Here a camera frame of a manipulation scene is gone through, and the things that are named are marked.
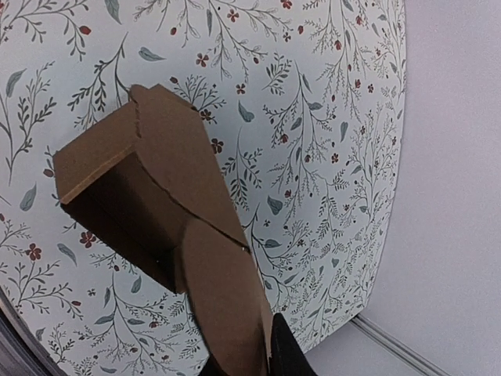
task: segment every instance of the cardboard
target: cardboard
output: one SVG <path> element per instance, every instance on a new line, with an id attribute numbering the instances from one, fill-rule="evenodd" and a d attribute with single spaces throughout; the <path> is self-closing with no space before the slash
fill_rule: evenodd
<path id="1" fill-rule="evenodd" d="M 272 313 L 200 115 L 160 85 L 130 97 L 56 153 L 61 207 L 158 283 L 188 291 L 225 373 L 265 376 Z"/>

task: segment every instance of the botanical print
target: botanical print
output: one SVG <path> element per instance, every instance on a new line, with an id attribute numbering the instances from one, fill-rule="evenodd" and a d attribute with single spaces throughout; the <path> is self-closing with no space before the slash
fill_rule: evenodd
<path id="1" fill-rule="evenodd" d="M 55 152 L 133 84 L 200 114 L 304 351 L 367 305 L 398 173 L 402 0 L 0 0 L 0 51 L 0 286 L 65 372 L 188 376 L 207 359 L 186 295 L 59 207 Z"/>

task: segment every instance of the flower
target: flower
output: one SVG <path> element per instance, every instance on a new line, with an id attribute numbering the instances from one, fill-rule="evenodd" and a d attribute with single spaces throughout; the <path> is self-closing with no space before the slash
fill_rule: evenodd
<path id="1" fill-rule="evenodd" d="M 205 68 L 207 66 L 207 64 L 205 63 L 207 60 L 209 60 L 209 56 L 207 55 L 202 55 L 201 53 L 198 53 L 196 55 L 197 59 L 196 59 L 196 65 L 201 65 L 203 68 Z"/>
<path id="2" fill-rule="evenodd" d="M 89 34 L 91 34 L 91 32 L 92 32 L 92 30 L 91 30 L 89 27 L 87 27 L 87 26 L 80 26 L 80 27 L 78 28 L 78 30 L 80 30 L 80 32 L 81 32 L 83 35 L 89 35 Z"/>
<path id="3" fill-rule="evenodd" d="M 80 243 L 84 244 L 86 248 L 90 248 L 92 246 L 92 243 L 97 240 L 96 235 L 94 235 L 90 231 L 83 232 L 80 234 L 80 236 Z"/>
<path id="4" fill-rule="evenodd" d="M 292 1 L 291 0 L 280 0 L 282 3 L 283 8 L 285 9 L 290 9 L 292 8 Z"/>
<path id="5" fill-rule="evenodd" d="M 212 150 L 214 151 L 214 154 L 219 154 L 222 152 L 222 147 L 225 145 L 222 141 L 219 141 L 218 139 L 212 139 Z"/>
<path id="6" fill-rule="evenodd" d="M 245 84 L 236 86 L 236 94 L 245 94 Z"/>
<path id="7" fill-rule="evenodd" d="M 202 120 L 207 120 L 207 121 L 211 121 L 212 119 L 214 119 L 212 117 L 212 113 L 207 108 L 200 112 L 200 117 L 202 118 Z"/>
<path id="8" fill-rule="evenodd" d="M 41 259 L 41 249 L 35 243 L 30 244 L 30 249 L 24 251 L 27 256 L 30 256 L 31 261 Z"/>
<path id="9" fill-rule="evenodd" d="M 227 16 L 232 22 L 235 22 L 235 20 L 240 17 L 238 13 L 236 13 L 233 9 L 229 10 L 228 16 Z"/>
<path id="10" fill-rule="evenodd" d="M 54 177 L 54 171 L 51 170 L 50 168 L 46 168 L 44 170 L 44 175 L 47 176 L 48 178 L 53 178 Z"/>

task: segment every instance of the cardboard box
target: cardboard box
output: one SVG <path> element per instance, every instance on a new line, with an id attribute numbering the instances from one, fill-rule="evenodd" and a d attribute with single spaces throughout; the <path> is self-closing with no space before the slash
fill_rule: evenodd
<path id="1" fill-rule="evenodd" d="M 166 88 L 56 153 L 62 209 L 173 292 L 227 374 L 267 374 L 272 314 L 198 111 Z"/>

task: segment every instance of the wallpaper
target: wallpaper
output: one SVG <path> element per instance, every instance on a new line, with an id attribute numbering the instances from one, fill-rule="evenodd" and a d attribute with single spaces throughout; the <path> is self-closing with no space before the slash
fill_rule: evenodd
<path id="1" fill-rule="evenodd" d="M 186 296 L 59 207 L 52 156 L 135 83 L 198 109 L 304 351 L 366 306 L 398 169 L 402 0 L 0 0 L 0 54 L 0 284 L 68 374 L 207 359 Z"/>

